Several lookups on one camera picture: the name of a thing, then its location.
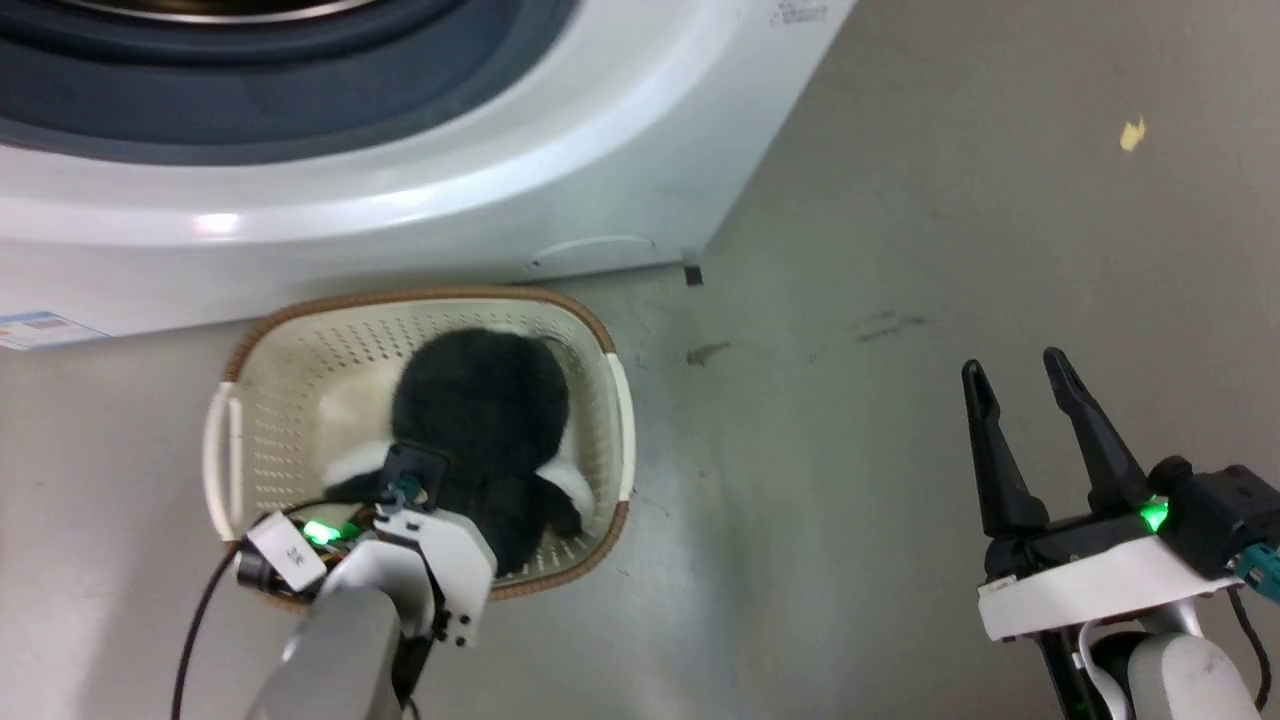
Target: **concrete floor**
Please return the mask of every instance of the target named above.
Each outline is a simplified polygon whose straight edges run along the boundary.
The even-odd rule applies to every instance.
[[[433,662],[426,716],[1055,716],[1034,648],[978,620],[960,365],[984,361],[1057,515],[1087,484],[1048,343],[1143,462],[1280,478],[1276,27],[1266,0],[864,0],[705,287],[561,284],[634,383],[631,520],[589,577],[493,606],[481,647]],[[246,327],[0,354],[5,716],[168,712],[219,556],[204,410]],[[1225,600],[1202,612],[1253,687]],[[294,623],[225,587],[187,716],[239,717]]]

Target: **cable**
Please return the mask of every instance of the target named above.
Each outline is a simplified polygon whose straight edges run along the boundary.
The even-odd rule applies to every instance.
[[[280,512],[285,516],[289,516],[297,512],[298,510],[306,510],[307,507],[315,507],[316,505],[329,505],[333,502],[335,501],[325,498],[314,498],[300,502],[297,505],[291,505],[289,507],[280,510]],[[261,523],[262,519],[266,518],[268,515],[270,515],[270,512],[264,512],[262,518],[259,518],[257,521],[255,521],[253,524],[256,525],[257,523]],[[200,633],[200,624],[205,619],[205,610],[209,609],[209,601],[212,600],[214,597],[214,591],[218,588],[218,582],[223,578],[223,574],[227,573],[227,569],[230,568],[232,561],[236,560],[236,553],[239,552],[241,544],[243,544],[243,542],[244,541],[236,541],[236,543],[233,543],[230,548],[227,550],[227,555],[224,555],[223,559],[218,562],[218,568],[214,569],[214,574],[212,577],[209,578],[209,584],[205,585],[205,592],[200,596],[200,602],[196,605],[196,614],[192,615],[191,626],[187,628],[187,641],[182,646],[182,657],[178,660],[178,676],[174,679],[173,683],[173,706],[169,708],[170,720],[182,719],[182,693],[187,685],[187,666],[191,665],[191,651],[196,647],[196,634]]]
[[[1253,623],[1249,621],[1249,615],[1244,611],[1244,601],[1240,600],[1239,588],[1228,588],[1226,594],[1231,598],[1231,610],[1235,611],[1235,619],[1240,621],[1240,630],[1244,632],[1244,637],[1249,639],[1253,652],[1258,656],[1258,674],[1262,675],[1262,682],[1258,684],[1258,696],[1253,700],[1253,706],[1261,712],[1267,706],[1267,696],[1271,694],[1271,660],[1267,659],[1267,648],[1262,647],[1262,638],[1258,637]]]

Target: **woven rim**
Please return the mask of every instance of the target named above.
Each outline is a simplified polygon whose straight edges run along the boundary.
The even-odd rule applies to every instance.
[[[291,305],[283,310],[271,313],[264,318],[262,322],[255,325],[253,329],[244,336],[244,340],[241,341],[239,346],[236,347],[230,360],[227,361],[227,370],[223,373],[223,380],[230,383],[238,382],[241,370],[244,368],[244,361],[248,360],[250,352],[253,351],[253,347],[256,347],[269,332],[294,318],[316,315],[333,310],[346,310],[348,307],[360,307],[364,305],[384,305],[388,302],[410,302],[415,300],[529,300],[534,302],[547,302],[572,313],[579,320],[581,320],[591,331],[591,334],[595,336],[595,341],[600,343],[600,350],[607,355],[612,355],[617,351],[613,345],[613,338],[609,337],[609,332],[604,329],[604,324],[600,323],[600,319],[596,318],[594,313],[588,310],[586,306],[577,300],[552,290],[540,287],[504,286],[460,286],[426,290],[401,290],[314,300],[310,302]],[[630,505],[630,501],[626,500],[617,503],[613,509],[613,519],[609,520],[609,529],[604,533],[600,543],[595,546],[581,562],[552,575],[517,580],[508,585],[495,588],[489,593],[489,600],[508,600],[512,597],[522,597],[535,592],[557,588],[566,583],[571,583],[595,569],[595,566],[604,560],[604,556],[608,555],[609,551],[613,550],[613,546],[618,542],[618,537],[622,534],[622,527],[627,521]],[[228,548],[234,544],[236,543],[232,542],[224,543]],[[260,594],[269,605],[288,610],[289,612],[302,614],[307,609],[307,603],[300,600],[275,597],[265,593]]]

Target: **white tag with writing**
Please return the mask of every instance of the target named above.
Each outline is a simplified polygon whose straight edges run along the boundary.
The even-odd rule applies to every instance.
[[[319,580],[326,571],[307,538],[280,512],[250,528],[247,537],[293,592]]]

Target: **laundry basket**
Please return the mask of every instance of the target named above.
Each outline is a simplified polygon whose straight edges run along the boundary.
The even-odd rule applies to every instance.
[[[230,542],[261,512],[319,496],[324,468],[361,443],[390,439],[401,369],[424,342],[484,327],[552,338],[570,387],[562,455],[586,477],[595,514],[584,534],[548,534],[490,600],[553,588],[604,559],[626,523],[635,479],[631,393],[604,325],[540,288],[460,287],[335,297],[294,305],[250,332],[227,364],[205,421],[205,500]]]

